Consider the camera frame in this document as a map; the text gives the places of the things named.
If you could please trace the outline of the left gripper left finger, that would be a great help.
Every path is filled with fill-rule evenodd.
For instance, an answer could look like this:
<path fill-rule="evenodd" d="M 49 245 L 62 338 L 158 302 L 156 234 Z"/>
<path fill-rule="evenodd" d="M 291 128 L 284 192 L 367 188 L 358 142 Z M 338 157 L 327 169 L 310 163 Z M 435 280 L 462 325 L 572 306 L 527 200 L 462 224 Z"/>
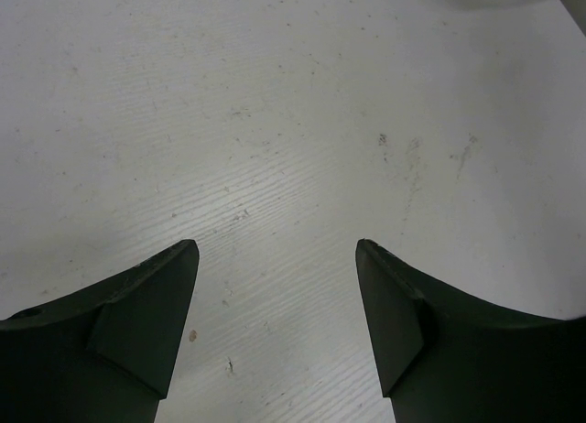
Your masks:
<path fill-rule="evenodd" d="M 198 247 L 143 263 L 1 322 L 4 422 L 152 422 L 168 396 Z"/>

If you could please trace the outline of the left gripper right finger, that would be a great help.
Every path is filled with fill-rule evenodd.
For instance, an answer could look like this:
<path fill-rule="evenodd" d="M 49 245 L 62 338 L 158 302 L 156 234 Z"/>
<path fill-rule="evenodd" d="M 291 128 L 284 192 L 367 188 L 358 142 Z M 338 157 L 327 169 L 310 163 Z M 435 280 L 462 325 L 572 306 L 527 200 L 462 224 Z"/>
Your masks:
<path fill-rule="evenodd" d="M 585 321 L 504 308 L 363 239 L 375 365 L 398 422 L 582 422 Z"/>

